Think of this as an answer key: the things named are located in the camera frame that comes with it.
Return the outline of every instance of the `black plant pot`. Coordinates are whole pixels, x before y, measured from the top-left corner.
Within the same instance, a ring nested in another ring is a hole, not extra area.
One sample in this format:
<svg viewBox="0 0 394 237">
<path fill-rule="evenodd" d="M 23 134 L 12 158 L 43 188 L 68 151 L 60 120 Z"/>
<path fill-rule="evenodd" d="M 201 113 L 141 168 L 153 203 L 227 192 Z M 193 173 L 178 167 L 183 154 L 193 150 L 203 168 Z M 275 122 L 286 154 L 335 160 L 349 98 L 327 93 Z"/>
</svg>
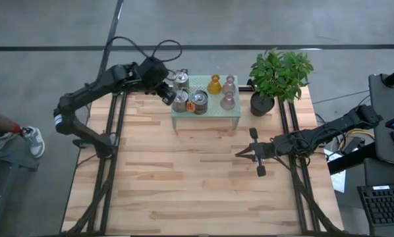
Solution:
<svg viewBox="0 0 394 237">
<path fill-rule="evenodd" d="M 251 113 L 254 116 L 263 116 L 275 106 L 275 100 L 266 96 L 260 96 L 258 92 L 252 94 Z"/>
</svg>

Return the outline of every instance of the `glass bottle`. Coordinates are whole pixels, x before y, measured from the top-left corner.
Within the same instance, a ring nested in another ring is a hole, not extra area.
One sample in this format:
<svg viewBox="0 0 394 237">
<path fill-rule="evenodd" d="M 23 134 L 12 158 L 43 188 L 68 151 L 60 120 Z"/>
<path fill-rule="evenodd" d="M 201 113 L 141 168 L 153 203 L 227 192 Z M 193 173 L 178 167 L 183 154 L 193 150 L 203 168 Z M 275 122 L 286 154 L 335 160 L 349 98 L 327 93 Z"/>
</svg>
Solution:
<svg viewBox="0 0 394 237">
<path fill-rule="evenodd" d="M 232 92 L 235 95 L 237 87 L 235 86 L 235 78 L 234 76 L 226 77 L 226 82 L 222 86 L 222 92 L 226 95 L 227 92 Z"/>
<path fill-rule="evenodd" d="M 221 107 L 225 110 L 235 108 L 234 93 L 226 92 L 225 97 L 221 100 Z"/>
<path fill-rule="evenodd" d="M 213 75 L 211 76 L 211 82 L 208 85 L 208 92 L 213 94 L 213 95 L 217 95 L 219 93 L 221 93 L 222 90 L 222 86 L 219 83 L 219 75 Z"/>
</svg>

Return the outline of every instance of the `small green table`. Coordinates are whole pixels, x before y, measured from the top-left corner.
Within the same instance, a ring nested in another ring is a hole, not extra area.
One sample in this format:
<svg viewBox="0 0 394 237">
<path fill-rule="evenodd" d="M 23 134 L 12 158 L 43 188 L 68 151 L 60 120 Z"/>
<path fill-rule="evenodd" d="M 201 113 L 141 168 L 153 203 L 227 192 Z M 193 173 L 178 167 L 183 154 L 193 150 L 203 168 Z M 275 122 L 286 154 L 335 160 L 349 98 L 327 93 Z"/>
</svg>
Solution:
<svg viewBox="0 0 394 237">
<path fill-rule="evenodd" d="M 220 84 L 224 85 L 226 82 L 226 75 L 220 76 Z M 230 111 L 226 111 L 221 107 L 221 100 L 225 97 L 223 93 L 219 93 L 217 95 L 212 95 L 208 92 L 207 86 L 211 82 L 211 76 L 190 76 L 189 85 L 190 85 L 190 95 L 195 92 L 196 90 L 205 91 L 209 96 L 208 101 L 208 111 L 203 115 L 196 115 L 191 112 L 183 112 L 177 113 L 174 110 L 171 111 L 172 116 L 172 127 L 176 130 L 177 129 L 177 120 L 180 118 L 231 118 L 232 119 L 232 127 L 236 129 L 238 126 L 239 118 L 241 118 L 241 108 L 239 104 L 239 89 L 238 89 L 238 78 L 235 77 L 235 86 L 237 90 L 234 94 L 235 100 L 235 108 L 231 109 Z"/>
</svg>

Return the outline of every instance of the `green plant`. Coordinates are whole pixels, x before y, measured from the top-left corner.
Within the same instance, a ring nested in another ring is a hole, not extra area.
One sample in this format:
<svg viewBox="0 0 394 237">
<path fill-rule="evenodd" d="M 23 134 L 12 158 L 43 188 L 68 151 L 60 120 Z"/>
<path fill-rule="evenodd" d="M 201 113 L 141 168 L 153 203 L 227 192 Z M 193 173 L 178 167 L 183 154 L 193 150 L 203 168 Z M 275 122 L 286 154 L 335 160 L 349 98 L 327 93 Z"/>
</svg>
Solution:
<svg viewBox="0 0 394 237">
<path fill-rule="evenodd" d="M 300 87 L 308 85 L 307 76 L 313 71 L 307 54 L 277 53 L 275 49 L 258 54 L 251 68 L 250 76 L 261 96 L 277 96 L 280 101 L 291 103 L 294 98 L 301 98 Z"/>
</svg>

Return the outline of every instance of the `potted plant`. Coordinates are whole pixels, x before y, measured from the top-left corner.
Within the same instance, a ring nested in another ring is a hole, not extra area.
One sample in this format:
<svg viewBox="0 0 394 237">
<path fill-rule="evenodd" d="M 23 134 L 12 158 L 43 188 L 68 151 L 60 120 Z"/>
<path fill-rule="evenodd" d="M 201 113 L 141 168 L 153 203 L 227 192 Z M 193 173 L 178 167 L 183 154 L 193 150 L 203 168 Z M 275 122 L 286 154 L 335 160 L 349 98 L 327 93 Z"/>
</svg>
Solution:
<svg viewBox="0 0 394 237">
<path fill-rule="evenodd" d="M 251 97 L 251 113 L 263 116 L 275 105 L 274 98 L 293 103 L 301 98 L 301 87 L 308 85 L 307 76 L 313 66 L 307 54 L 295 52 L 276 52 L 275 49 L 258 54 L 251 66 L 250 76 L 256 88 Z"/>
</svg>

